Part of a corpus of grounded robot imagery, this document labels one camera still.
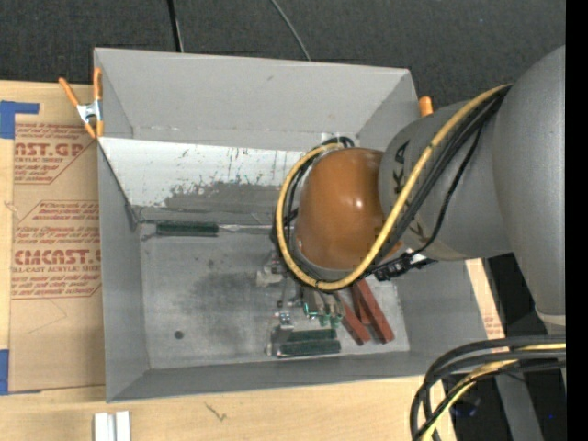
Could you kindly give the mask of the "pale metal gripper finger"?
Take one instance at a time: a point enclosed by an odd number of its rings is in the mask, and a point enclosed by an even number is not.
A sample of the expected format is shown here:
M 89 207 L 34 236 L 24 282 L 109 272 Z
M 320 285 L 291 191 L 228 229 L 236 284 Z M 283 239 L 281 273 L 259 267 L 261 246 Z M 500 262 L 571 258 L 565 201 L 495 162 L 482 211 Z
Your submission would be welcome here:
M 269 356 L 278 356 L 280 347 L 287 342 L 295 325 L 289 311 L 278 311 L 270 322 L 266 352 Z
M 279 258 L 270 258 L 257 269 L 255 285 L 259 288 L 267 288 L 281 282 L 284 276 L 282 261 Z

